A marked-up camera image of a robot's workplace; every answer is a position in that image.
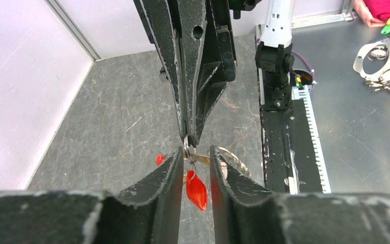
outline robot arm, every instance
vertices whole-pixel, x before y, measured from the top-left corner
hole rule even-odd
[[[173,90],[182,142],[200,143],[206,118],[236,74],[229,3],[134,0]]]
[[[294,3],[295,0],[269,1],[265,27],[260,38],[265,46],[278,48],[281,44],[286,48],[291,44]]]
[[[269,1],[266,24],[256,50],[256,66],[263,72],[263,101],[268,111],[292,108],[292,14],[294,0]]]

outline red plastic tag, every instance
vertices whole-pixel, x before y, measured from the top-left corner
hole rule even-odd
[[[186,194],[189,200],[200,210],[207,208],[207,189],[193,170],[188,171],[186,178]]]
[[[161,165],[165,160],[165,157],[163,155],[158,155],[156,156],[156,165],[159,166]]]

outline gray floor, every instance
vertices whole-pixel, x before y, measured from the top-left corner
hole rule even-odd
[[[352,69],[359,48],[379,32],[359,20],[294,31],[294,50],[317,73],[312,102],[333,192],[390,193],[390,94],[372,94]],[[235,38],[237,79],[207,120],[197,152],[226,147],[262,183],[253,42],[253,36]],[[159,81],[159,68],[155,52],[97,62],[29,190],[117,193],[151,172],[157,154],[179,146],[171,88]],[[207,168],[200,171],[210,188]],[[214,243],[211,202],[201,212],[183,199],[180,243]]]

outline metal frame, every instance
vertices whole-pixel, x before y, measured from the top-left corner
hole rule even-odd
[[[62,5],[58,0],[44,0],[50,9],[56,14],[57,18],[65,25],[68,31],[73,35],[73,37],[77,40],[80,46],[86,51],[86,53],[90,56],[93,61],[101,59],[101,56],[92,46],[92,44],[88,41],[88,39],[83,35],[81,30],[69,16],[69,14],[65,11]]]
[[[356,12],[351,12],[352,19],[359,18]],[[306,16],[292,20],[292,28],[301,28],[320,24],[328,24],[339,21],[347,21],[342,13],[326,13],[320,15]]]
[[[340,12],[346,21],[353,20],[352,11],[354,3],[355,0],[343,0],[342,9],[340,10]]]

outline screw hole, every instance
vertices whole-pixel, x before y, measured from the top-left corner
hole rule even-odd
[[[229,52],[225,53],[225,55],[223,56],[225,59],[231,59],[233,56],[232,54],[230,54]]]
[[[203,36],[203,29],[201,28],[201,26],[195,26],[193,28],[193,31],[192,31],[192,34],[193,34],[193,37],[199,39]]]

